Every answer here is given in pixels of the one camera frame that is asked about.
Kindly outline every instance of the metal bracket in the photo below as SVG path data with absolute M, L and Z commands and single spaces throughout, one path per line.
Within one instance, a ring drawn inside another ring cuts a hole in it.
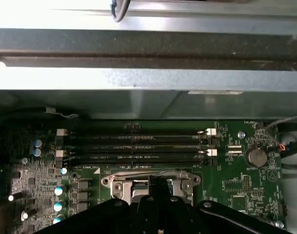
M 132 198 L 148 195 L 148 177 L 162 176 L 170 187 L 172 195 L 187 198 L 193 204 L 193 187 L 201 183 L 201 177 L 185 170 L 121 171 L 101 180 L 101 184 L 110 189 L 112 197 L 120 198 L 131 204 Z

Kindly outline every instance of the motherboard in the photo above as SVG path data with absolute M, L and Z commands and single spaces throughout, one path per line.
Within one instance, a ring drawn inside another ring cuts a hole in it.
M 7 126 L 15 203 L 9 233 L 32 234 L 168 179 L 192 205 L 213 200 L 286 227 L 280 152 L 258 121 L 61 121 Z

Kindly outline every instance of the metal screw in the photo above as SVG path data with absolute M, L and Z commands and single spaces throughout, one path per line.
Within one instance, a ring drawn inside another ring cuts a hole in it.
M 178 201 L 178 198 L 173 196 L 172 198 L 170 198 L 170 201 Z
M 120 196 L 119 193 L 116 193 L 116 194 L 115 194 L 115 197 L 116 197 L 116 198 L 120 198 L 121 196 Z
M 188 184 L 184 184 L 184 189 L 188 189 L 189 185 Z
M 244 139 L 246 137 L 246 134 L 244 132 L 238 132 L 237 136 L 239 139 Z
M 116 203 L 115 203 L 115 206 L 122 206 L 123 205 L 123 202 L 122 201 L 117 201 Z
M 283 229 L 284 228 L 284 223 L 282 221 L 276 221 L 275 222 L 275 227 Z
M 210 202 L 205 202 L 205 203 L 203 204 L 203 206 L 206 207 L 206 208 L 210 208 L 210 207 L 212 207 L 212 205 L 211 205 Z
M 121 185 L 120 183 L 116 184 L 116 185 L 115 185 L 115 189 L 116 189 L 117 191 L 121 191 L 121 190 L 122 190 L 122 185 Z

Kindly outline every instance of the sticker label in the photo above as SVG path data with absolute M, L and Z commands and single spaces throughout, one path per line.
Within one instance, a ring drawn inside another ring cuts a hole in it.
M 228 91 L 228 90 L 221 90 L 221 91 L 214 91 L 214 90 L 191 90 L 188 94 L 214 94 L 214 95 L 239 95 L 242 94 L 242 91 Z

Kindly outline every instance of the capacitor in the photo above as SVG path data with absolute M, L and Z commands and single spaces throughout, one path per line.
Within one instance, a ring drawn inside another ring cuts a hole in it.
M 67 190 L 66 186 L 62 184 L 55 188 L 54 193 L 56 196 L 60 196 L 63 193 L 65 193 L 66 190 Z
M 37 139 L 33 142 L 33 145 L 36 147 L 36 148 L 39 148 L 42 146 L 42 141 L 40 139 Z
M 55 203 L 54 205 L 54 211 L 59 212 L 65 207 L 65 201 L 60 200 Z
M 34 216 L 38 211 L 36 209 L 30 209 L 22 213 L 22 218 L 27 219 Z
M 64 219 L 66 219 L 66 217 L 63 214 L 60 214 L 56 218 L 54 218 L 53 224 L 59 223 L 59 222 L 63 221 Z
M 21 199 L 21 198 L 23 198 L 23 193 L 22 192 L 15 193 L 15 194 L 12 194 L 12 195 L 8 196 L 9 201 L 16 201 L 16 200 Z
M 61 173 L 62 175 L 67 174 L 67 168 L 63 167 L 63 168 L 60 170 L 60 173 Z
M 41 149 L 36 148 L 33 150 L 33 155 L 39 157 L 41 155 Z
M 28 163 L 28 159 L 26 157 L 21 159 L 22 165 L 26 165 Z

